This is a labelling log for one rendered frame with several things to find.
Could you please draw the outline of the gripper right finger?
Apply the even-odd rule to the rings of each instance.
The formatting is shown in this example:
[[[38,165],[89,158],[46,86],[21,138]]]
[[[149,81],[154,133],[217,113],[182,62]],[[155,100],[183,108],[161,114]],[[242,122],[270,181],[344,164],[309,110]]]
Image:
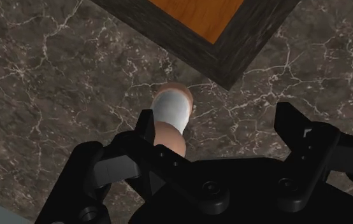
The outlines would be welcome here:
[[[277,103],[274,129],[291,151],[278,180],[280,210],[303,210],[315,187],[324,185],[331,171],[353,178],[353,135],[309,120],[289,102]]]

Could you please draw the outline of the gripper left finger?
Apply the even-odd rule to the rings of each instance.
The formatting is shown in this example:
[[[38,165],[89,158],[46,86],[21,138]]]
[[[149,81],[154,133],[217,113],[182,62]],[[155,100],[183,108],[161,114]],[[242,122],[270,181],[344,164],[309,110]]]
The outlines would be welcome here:
[[[103,201],[121,180],[145,200],[129,224],[182,224],[222,214],[228,187],[154,138],[153,112],[144,109],[135,129],[108,146],[76,146],[34,224],[112,224]]]

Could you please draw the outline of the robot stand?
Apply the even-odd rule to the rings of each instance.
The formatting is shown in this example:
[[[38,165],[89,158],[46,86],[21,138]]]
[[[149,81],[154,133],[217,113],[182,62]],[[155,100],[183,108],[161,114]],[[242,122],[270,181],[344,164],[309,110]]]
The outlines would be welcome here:
[[[301,0],[91,0],[230,90]]]

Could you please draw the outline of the tan cylinder with white band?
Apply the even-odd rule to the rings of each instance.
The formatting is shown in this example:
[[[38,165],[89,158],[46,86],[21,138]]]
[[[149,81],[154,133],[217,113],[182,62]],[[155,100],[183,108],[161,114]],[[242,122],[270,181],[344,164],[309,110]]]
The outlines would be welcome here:
[[[150,107],[155,123],[154,145],[162,144],[185,156],[187,147],[183,133],[192,114],[193,103],[190,90],[181,83],[165,83],[158,89]]]

